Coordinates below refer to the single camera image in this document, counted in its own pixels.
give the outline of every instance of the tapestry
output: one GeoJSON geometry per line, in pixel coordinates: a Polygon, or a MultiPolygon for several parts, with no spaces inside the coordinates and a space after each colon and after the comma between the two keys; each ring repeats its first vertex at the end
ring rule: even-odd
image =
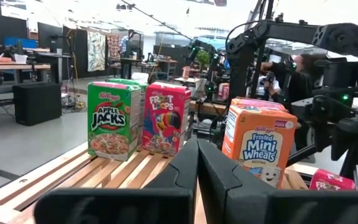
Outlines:
{"type": "Polygon", "coordinates": [[[105,69],[106,36],[88,32],[88,72],[105,69]]]}
{"type": "Polygon", "coordinates": [[[107,45],[109,47],[109,58],[119,60],[119,36],[111,35],[107,37],[107,45]]]}

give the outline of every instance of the orange cereal box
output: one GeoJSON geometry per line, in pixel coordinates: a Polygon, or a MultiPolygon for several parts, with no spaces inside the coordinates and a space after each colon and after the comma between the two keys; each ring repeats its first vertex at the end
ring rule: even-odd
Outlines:
{"type": "Polygon", "coordinates": [[[185,86],[153,83],[146,89],[142,146],[174,156],[183,145],[191,91],[185,86]]]}
{"type": "Polygon", "coordinates": [[[227,114],[222,151],[269,185],[279,187],[297,118],[268,101],[241,100],[233,99],[227,114]]]}

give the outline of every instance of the apple jacks cereal box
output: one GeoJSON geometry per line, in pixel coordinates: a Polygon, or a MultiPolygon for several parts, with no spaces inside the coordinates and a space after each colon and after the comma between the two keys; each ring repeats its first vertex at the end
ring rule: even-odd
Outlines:
{"type": "Polygon", "coordinates": [[[153,83],[146,89],[142,146],[174,156],[183,145],[191,91],[185,86],[153,83]]]}
{"type": "Polygon", "coordinates": [[[297,118],[276,103],[233,99],[223,153],[273,187],[279,187],[294,141],[297,118]]]}
{"type": "Polygon", "coordinates": [[[88,85],[88,152],[126,161],[136,150],[140,88],[120,83],[88,85]]]}
{"type": "Polygon", "coordinates": [[[138,80],[126,80],[123,78],[110,78],[107,82],[114,82],[114,83],[122,83],[125,85],[135,85],[139,86],[140,90],[142,91],[141,98],[140,98],[140,112],[139,112],[139,128],[138,128],[138,141],[137,144],[142,144],[142,131],[143,131],[143,123],[144,123],[144,100],[146,96],[146,88],[147,83],[138,81],[138,80]]]}

